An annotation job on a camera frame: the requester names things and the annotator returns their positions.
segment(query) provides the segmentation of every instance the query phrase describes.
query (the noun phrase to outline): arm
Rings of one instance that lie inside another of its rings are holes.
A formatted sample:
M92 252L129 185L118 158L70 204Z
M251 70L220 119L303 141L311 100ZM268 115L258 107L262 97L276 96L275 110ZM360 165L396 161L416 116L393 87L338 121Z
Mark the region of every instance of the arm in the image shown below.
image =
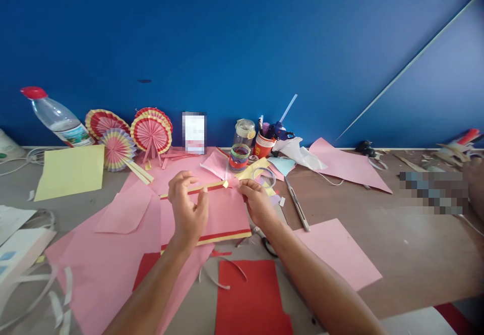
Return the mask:
M190 171L170 182L168 200L173 206L175 233L163 255L128 298L103 335L155 334L173 286L208 220L208 192L203 189L194 204L187 186L198 181Z
M309 250L278 217L264 188L242 180L249 214L287 268L294 284L331 335L386 334L377 318L330 266Z

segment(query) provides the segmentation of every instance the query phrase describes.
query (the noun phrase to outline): red bottle cap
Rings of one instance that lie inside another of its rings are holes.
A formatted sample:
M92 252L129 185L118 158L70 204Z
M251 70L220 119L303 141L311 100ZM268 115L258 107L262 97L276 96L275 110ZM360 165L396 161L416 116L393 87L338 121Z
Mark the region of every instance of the red bottle cap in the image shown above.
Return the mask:
M25 87L20 89L20 91L29 99L47 98L47 93L39 87Z

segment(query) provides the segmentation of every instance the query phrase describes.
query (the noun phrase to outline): bottle label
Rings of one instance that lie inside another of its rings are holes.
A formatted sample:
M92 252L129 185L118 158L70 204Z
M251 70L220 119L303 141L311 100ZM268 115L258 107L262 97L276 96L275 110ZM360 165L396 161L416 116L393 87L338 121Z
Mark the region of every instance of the bottle label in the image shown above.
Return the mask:
M91 137L86 127L82 124L67 131L54 132L56 136L62 139L67 146L79 147L90 146L96 143Z

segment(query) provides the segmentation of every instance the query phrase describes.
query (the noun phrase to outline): clear container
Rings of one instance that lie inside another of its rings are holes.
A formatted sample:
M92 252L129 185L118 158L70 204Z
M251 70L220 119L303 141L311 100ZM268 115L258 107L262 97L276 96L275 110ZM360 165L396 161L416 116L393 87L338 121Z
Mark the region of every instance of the clear container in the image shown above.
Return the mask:
M32 108L39 120L67 146L90 146L96 143L77 117L59 102L48 98L39 87L20 89L32 101Z
M250 147L252 140L256 136L256 125L251 120L241 119L235 125L235 135L233 137L233 145L242 143Z

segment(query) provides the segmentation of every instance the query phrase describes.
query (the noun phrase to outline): paper fan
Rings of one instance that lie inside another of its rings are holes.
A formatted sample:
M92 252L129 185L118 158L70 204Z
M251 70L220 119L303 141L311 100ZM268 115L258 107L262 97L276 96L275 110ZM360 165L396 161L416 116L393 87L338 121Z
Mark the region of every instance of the paper fan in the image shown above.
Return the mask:
M128 135L130 126L113 112L104 109L92 109L86 115L86 128L98 141L107 130L121 128Z
M160 118L162 121L165 121L166 123L168 123L170 127L170 132L173 133L173 125L171 124L170 118L168 118L168 116L162 111L160 111L159 109L151 108L151 107L143 108L136 113L135 118L138 118L139 116L144 116L144 117L152 116L152 117Z
M158 156L161 162L159 155L168 151L171 145L171 126L169 120L160 117L160 111L145 109L131 124L131 137L146 152L143 162L150 153L151 158Z
M121 128L112 128L104 132L100 139L104 144L104 168L108 171L120 171L128 162L133 161L136 148L133 139Z

